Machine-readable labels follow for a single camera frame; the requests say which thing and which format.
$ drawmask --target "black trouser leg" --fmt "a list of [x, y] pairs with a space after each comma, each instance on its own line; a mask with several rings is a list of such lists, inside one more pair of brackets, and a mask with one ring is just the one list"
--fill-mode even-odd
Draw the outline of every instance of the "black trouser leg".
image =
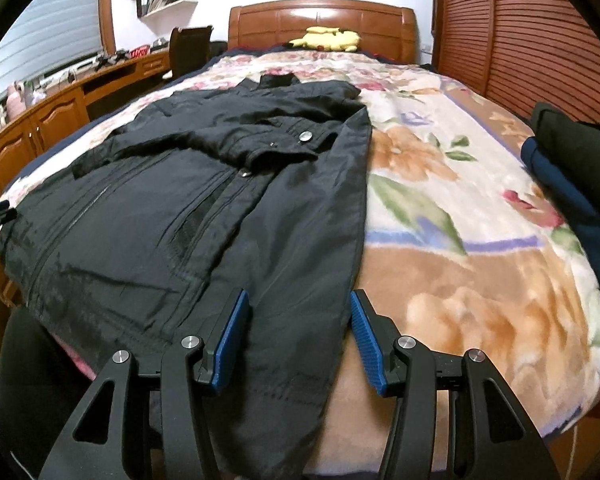
[[0, 440], [3, 452], [35, 478], [91, 384], [24, 308], [7, 323], [0, 351]]

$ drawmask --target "stuffed animal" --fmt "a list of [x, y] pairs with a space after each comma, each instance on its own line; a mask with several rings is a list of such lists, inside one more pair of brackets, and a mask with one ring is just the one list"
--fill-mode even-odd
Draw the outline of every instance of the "stuffed animal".
[[355, 52], [360, 36], [352, 30], [340, 31], [334, 27], [309, 27], [299, 40], [289, 41], [293, 46], [305, 46], [317, 50]]

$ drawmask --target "black chair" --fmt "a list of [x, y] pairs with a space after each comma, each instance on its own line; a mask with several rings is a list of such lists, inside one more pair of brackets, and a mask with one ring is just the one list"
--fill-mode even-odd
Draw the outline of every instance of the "black chair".
[[173, 78], [199, 70], [210, 59], [211, 31], [214, 28], [174, 28], [169, 42], [169, 62]]

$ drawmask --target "blanket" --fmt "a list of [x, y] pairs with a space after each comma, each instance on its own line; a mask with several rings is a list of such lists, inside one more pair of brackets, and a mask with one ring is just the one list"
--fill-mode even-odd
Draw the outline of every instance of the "blanket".
[[[598, 283], [578, 239], [520, 161], [531, 130], [453, 79], [363, 54], [225, 57], [94, 126], [2, 199], [17, 205], [174, 91], [291, 72], [303, 82], [339, 79], [362, 90], [374, 130], [358, 287], [375, 310], [432, 350], [484, 350], [542, 435], [574, 424], [600, 396]], [[394, 405], [367, 384], [349, 334], [306, 472], [378, 471]], [[447, 410], [439, 393], [435, 469], [446, 463]]]

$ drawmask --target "louvered closet door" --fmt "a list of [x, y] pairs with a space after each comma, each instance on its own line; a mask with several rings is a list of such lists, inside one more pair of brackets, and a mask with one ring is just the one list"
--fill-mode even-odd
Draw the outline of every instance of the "louvered closet door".
[[600, 123], [600, 41], [568, 0], [445, 0], [440, 41], [440, 72], [509, 110]]

